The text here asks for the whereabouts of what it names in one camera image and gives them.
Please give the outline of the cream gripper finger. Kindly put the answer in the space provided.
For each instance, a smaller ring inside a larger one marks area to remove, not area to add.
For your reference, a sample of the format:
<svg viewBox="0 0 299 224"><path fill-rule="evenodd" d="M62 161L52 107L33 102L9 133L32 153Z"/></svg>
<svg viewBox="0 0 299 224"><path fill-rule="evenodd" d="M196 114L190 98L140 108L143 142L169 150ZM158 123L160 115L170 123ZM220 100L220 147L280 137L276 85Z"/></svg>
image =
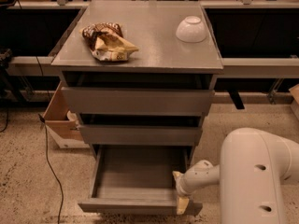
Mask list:
<svg viewBox="0 0 299 224"><path fill-rule="evenodd" d="M180 197L177 196L177 214L183 215L188 207L189 204L189 198L188 197Z"/></svg>

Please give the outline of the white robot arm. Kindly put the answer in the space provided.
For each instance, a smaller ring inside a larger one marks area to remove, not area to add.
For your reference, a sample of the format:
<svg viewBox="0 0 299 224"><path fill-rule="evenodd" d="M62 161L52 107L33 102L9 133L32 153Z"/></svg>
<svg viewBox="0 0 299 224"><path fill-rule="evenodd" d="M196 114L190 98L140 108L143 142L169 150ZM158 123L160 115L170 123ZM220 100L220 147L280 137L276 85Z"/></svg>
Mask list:
<svg viewBox="0 0 299 224"><path fill-rule="evenodd" d="M299 181L299 144L258 129L236 129L224 139L218 165L201 160L173 177L179 215L195 191L218 184L221 224L287 224L281 184Z"/></svg>

